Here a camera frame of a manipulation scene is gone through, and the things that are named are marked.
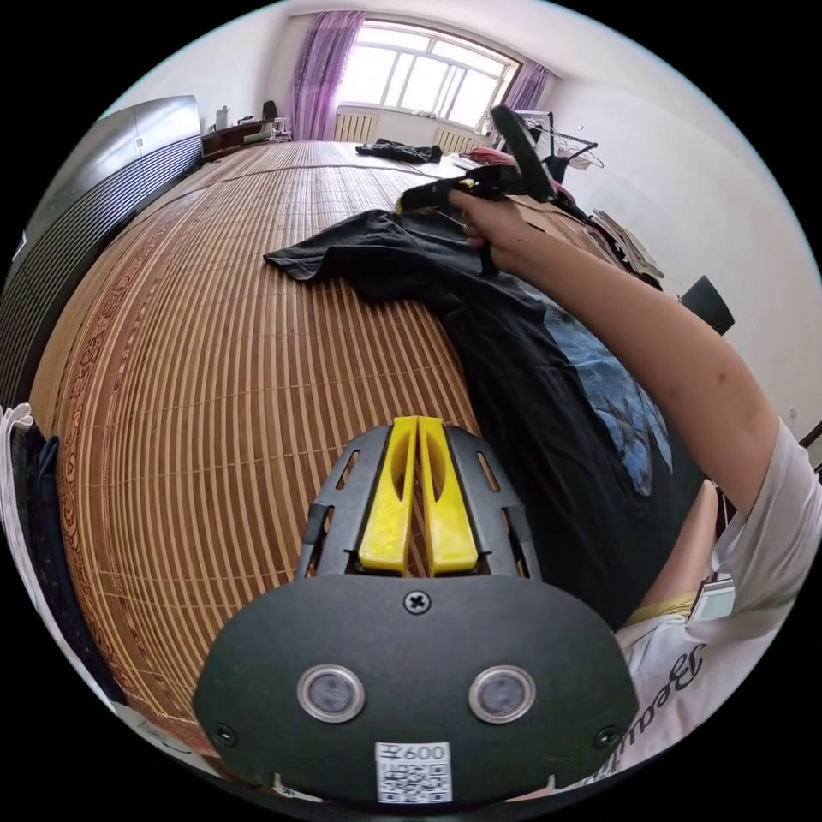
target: black t-shirt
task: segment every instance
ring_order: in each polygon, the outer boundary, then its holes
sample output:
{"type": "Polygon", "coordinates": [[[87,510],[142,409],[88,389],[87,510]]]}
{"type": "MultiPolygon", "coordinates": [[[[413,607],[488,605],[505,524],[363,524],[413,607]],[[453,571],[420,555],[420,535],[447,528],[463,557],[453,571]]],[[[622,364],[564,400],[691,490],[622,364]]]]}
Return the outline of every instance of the black t-shirt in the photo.
{"type": "Polygon", "coordinates": [[[704,478],[601,342],[518,278],[480,277],[447,211],[367,211],[265,259],[299,280],[344,277],[366,302],[418,300],[437,316],[482,435],[526,505],[545,581],[620,628],[704,478]],[[580,351],[597,347],[604,367],[592,371],[580,351]]]}

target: radiator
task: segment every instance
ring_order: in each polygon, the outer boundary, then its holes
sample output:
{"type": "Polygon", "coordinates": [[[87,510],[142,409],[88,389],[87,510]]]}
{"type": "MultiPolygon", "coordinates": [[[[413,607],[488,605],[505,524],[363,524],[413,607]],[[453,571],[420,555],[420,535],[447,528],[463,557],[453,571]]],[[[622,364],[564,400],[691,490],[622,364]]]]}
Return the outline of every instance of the radiator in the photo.
{"type": "Polygon", "coordinates": [[[379,114],[338,114],[334,139],[338,143],[373,142],[379,114]]]}
{"type": "Polygon", "coordinates": [[[449,128],[438,128],[434,143],[443,150],[443,154],[463,154],[477,146],[487,146],[488,142],[476,134],[463,134],[449,128]]]}

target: folded clothes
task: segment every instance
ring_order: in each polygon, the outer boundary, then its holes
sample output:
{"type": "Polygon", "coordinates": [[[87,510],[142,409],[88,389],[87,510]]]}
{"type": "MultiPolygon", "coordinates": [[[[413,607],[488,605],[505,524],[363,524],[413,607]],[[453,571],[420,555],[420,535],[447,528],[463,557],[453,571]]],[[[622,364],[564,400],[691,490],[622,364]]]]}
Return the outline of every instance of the folded clothes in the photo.
{"type": "Polygon", "coordinates": [[[369,157],[381,157],[386,160],[399,160],[402,163],[438,163],[443,156],[440,146],[407,146],[394,140],[380,138],[376,143],[365,143],[356,147],[358,154],[369,157]]]}
{"type": "Polygon", "coordinates": [[[613,217],[600,209],[594,209],[591,219],[601,229],[611,235],[625,252],[631,267],[640,274],[649,274],[657,279],[664,279],[665,274],[659,270],[651,255],[639,240],[621,226],[613,217]]]}

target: black clothing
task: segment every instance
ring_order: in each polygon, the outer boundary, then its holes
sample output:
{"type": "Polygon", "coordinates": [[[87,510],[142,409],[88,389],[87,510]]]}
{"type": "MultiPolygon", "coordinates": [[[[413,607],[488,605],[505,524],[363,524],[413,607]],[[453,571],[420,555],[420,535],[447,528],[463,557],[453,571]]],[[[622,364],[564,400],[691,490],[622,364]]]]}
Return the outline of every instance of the black clothing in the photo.
{"type": "Polygon", "coordinates": [[[447,211],[368,211],[265,259],[304,281],[345,277],[366,302],[419,300],[438,317],[482,436],[526,505],[545,581],[620,628],[667,561],[704,478],[656,408],[650,423],[631,424],[649,400],[632,405],[620,390],[605,413],[595,410],[583,365],[567,352],[601,343],[568,315],[552,333],[550,301],[516,277],[479,277],[480,257],[447,211]],[[621,416],[611,432],[604,420],[621,416]],[[645,462],[634,470],[637,460],[645,462]]]}
{"type": "Polygon", "coordinates": [[[438,163],[443,156],[439,146],[406,146],[405,143],[396,143],[393,140],[380,138],[376,143],[366,143],[357,146],[358,154],[382,157],[386,160],[401,160],[404,163],[438,163]]]}
{"type": "Polygon", "coordinates": [[[68,646],[100,689],[112,702],[127,705],[128,699],[112,675],[92,637],[80,609],[63,545],[60,504],[57,496],[58,441],[47,442],[36,426],[25,434],[15,432],[12,462],[18,510],[26,510],[24,537],[34,572],[46,604],[68,646]],[[24,488],[16,478],[25,478],[24,488]]]}

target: lettering on shirt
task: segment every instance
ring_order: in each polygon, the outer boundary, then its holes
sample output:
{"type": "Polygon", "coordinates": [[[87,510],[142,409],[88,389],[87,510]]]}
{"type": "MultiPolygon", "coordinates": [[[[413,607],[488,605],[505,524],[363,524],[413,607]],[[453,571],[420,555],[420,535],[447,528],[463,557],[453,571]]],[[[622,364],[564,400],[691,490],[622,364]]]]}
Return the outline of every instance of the lettering on shirt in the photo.
{"type": "Polygon", "coordinates": [[[631,748],[638,739],[651,727],[654,720],[659,716],[660,709],[668,703],[670,696],[688,688],[702,670],[702,654],[705,644],[694,646],[690,653],[683,653],[670,669],[668,681],[659,690],[647,708],[631,725],[628,733],[622,738],[619,747],[608,758],[604,765],[592,776],[585,779],[581,784],[589,785],[612,776],[622,768],[622,757],[628,748],[631,748]]]}

